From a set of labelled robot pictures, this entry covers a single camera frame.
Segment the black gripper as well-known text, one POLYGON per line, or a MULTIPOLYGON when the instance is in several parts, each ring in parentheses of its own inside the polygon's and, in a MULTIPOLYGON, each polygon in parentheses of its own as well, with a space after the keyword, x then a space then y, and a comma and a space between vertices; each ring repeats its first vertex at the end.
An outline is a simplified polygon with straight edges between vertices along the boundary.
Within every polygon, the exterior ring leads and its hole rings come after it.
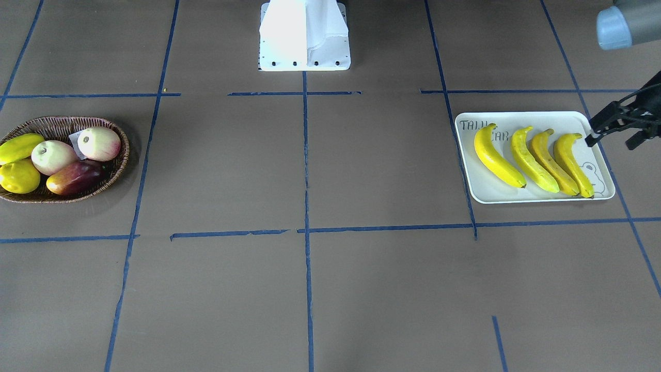
POLYGON ((644 92, 638 94, 638 111, 622 105, 618 101, 612 101, 597 115, 589 120, 591 132, 586 136, 585 142, 588 147, 597 145, 606 135, 632 129, 640 119, 647 122, 641 124, 641 130, 625 142, 628 150, 635 150, 646 141, 660 137, 660 71, 654 75, 643 87, 644 92))

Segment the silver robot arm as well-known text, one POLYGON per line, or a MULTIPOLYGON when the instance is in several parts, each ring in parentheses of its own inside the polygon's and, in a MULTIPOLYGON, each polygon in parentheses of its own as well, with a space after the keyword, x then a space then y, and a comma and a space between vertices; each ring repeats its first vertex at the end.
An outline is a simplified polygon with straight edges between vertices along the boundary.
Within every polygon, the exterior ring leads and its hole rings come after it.
MULTIPOLYGON (((596 19, 597 41, 602 50, 628 49, 633 45, 659 41, 659 1, 614 1, 596 19)), ((607 104, 590 120, 588 147, 614 132, 637 129, 625 144, 635 150, 660 134, 660 73, 640 89, 607 104)))

